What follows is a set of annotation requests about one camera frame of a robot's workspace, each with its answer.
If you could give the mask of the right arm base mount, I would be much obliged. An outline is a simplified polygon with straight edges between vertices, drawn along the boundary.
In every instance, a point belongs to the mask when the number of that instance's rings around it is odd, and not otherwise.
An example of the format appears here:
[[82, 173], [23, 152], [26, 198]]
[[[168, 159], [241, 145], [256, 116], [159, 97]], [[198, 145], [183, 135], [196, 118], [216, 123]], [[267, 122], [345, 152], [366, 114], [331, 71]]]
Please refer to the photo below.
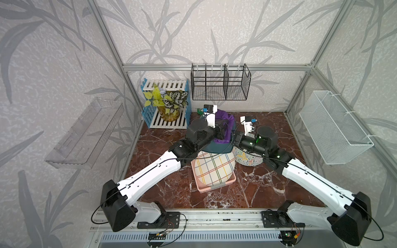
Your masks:
[[286, 200], [277, 210], [267, 209], [261, 211], [261, 219], [265, 228], [293, 228], [306, 227], [304, 223], [296, 223], [287, 215], [288, 207], [294, 203], [292, 200]]

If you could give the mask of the dark green square plate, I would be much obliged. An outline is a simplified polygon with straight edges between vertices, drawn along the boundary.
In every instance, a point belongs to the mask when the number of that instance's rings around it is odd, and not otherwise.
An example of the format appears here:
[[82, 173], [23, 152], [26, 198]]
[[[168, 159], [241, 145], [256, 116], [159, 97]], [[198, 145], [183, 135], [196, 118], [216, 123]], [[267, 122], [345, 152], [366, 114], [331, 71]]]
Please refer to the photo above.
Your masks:
[[202, 151], [211, 153], [211, 154], [227, 154], [232, 152], [233, 150], [233, 144], [227, 143], [227, 144], [219, 144], [214, 141], [211, 141], [208, 145], [206, 145]]

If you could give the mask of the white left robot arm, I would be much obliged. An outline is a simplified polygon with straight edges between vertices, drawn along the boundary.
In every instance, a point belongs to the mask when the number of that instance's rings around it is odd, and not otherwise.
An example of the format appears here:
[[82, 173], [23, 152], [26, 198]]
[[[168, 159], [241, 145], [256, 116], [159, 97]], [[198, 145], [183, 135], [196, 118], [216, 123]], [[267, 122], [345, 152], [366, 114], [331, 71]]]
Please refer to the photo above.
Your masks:
[[223, 138], [229, 125], [226, 120], [209, 124], [208, 118], [195, 119], [187, 128], [185, 138], [175, 142], [155, 162], [119, 182], [107, 181], [102, 186], [99, 208], [113, 232], [126, 228], [133, 221], [163, 222], [166, 211], [159, 203], [142, 203], [140, 197], [155, 184], [194, 160], [198, 153], [216, 138]]

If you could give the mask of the purple cloth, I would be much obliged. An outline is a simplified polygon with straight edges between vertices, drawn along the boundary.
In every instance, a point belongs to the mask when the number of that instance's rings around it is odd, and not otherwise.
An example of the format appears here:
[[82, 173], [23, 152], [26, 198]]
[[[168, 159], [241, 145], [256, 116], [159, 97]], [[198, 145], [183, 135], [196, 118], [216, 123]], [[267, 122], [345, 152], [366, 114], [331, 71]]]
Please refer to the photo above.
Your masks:
[[223, 139], [215, 138], [217, 144], [227, 144], [231, 141], [232, 131], [235, 130], [235, 117], [226, 111], [218, 110], [216, 112], [216, 121], [220, 121], [219, 126], [223, 129]]

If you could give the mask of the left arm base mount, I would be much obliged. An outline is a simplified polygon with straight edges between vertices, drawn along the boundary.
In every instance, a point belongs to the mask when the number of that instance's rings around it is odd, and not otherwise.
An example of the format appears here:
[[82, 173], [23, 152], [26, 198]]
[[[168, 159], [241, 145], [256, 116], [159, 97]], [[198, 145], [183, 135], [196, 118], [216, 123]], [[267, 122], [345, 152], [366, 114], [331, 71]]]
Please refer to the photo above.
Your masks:
[[181, 213], [178, 211], [169, 212], [158, 202], [152, 203], [136, 202], [138, 212], [136, 220], [138, 229], [178, 229], [181, 220]]

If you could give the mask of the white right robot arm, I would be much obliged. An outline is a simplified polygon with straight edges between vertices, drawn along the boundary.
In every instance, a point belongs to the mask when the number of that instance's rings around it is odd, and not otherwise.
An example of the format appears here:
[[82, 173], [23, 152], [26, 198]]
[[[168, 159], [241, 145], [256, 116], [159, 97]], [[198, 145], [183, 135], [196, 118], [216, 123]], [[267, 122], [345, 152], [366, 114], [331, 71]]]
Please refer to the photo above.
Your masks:
[[332, 231], [345, 243], [361, 245], [371, 223], [371, 200], [363, 192], [353, 193], [328, 181], [299, 159], [278, 146], [278, 136], [268, 126], [258, 128], [255, 137], [237, 131], [235, 147], [260, 156], [273, 171], [297, 183], [321, 200], [324, 207], [313, 207], [287, 200], [278, 211], [294, 223], [314, 225]]

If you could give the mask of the colourful squiggle round plate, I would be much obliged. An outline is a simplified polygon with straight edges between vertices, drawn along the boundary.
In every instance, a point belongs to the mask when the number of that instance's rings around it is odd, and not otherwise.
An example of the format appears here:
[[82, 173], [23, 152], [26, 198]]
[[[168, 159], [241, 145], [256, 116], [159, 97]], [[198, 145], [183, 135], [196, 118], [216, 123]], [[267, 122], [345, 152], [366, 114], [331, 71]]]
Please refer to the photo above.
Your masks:
[[263, 163], [263, 158], [259, 155], [248, 154], [237, 147], [233, 148], [233, 155], [235, 157], [236, 163], [243, 166], [254, 167]]

